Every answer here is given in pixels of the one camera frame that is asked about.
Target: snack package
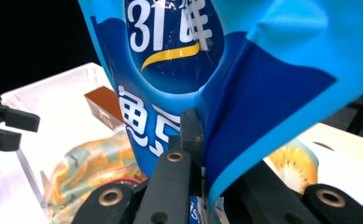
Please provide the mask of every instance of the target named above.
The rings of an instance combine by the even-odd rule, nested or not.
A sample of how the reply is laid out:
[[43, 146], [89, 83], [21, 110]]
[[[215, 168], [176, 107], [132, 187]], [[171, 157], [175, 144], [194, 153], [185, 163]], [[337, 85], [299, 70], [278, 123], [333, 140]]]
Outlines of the snack package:
[[145, 175], [196, 108], [211, 211], [258, 161], [363, 94], [363, 1], [79, 3]]
[[319, 160], [297, 138], [276, 149], [264, 160], [286, 186], [300, 195], [307, 187], [318, 183]]
[[49, 223], [71, 223], [89, 195], [104, 184], [134, 188], [146, 179], [126, 130], [119, 126], [112, 137], [72, 148], [55, 167], [44, 192]]

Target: cardboard box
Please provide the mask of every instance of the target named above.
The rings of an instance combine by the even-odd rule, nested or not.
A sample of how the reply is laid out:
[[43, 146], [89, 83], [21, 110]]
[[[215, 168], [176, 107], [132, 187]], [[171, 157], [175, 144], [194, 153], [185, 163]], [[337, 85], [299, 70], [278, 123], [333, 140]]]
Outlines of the cardboard box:
[[85, 94], [94, 117], [114, 130], [123, 123], [117, 94], [103, 86]]

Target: white table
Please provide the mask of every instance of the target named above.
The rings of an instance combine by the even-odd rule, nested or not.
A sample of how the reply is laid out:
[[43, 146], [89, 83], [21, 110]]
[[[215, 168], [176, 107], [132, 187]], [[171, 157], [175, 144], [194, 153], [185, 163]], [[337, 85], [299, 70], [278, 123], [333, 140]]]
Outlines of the white table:
[[46, 223], [15, 152], [0, 151], [0, 223]]
[[[2, 95], [3, 103], [36, 113], [42, 120], [38, 133], [24, 132], [21, 142], [32, 170], [27, 176], [30, 181], [35, 180], [35, 191], [16, 153], [0, 152], [0, 223], [45, 223], [35, 197], [43, 190], [41, 172], [49, 177], [54, 165], [69, 149], [111, 135], [111, 131], [91, 114], [83, 97], [84, 93], [103, 84], [109, 86], [104, 79], [103, 69], [90, 63]], [[81, 121], [89, 129], [81, 129]], [[342, 189], [363, 204], [363, 138], [318, 123], [302, 133], [300, 140], [307, 143], [320, 160], [318, 181]]]

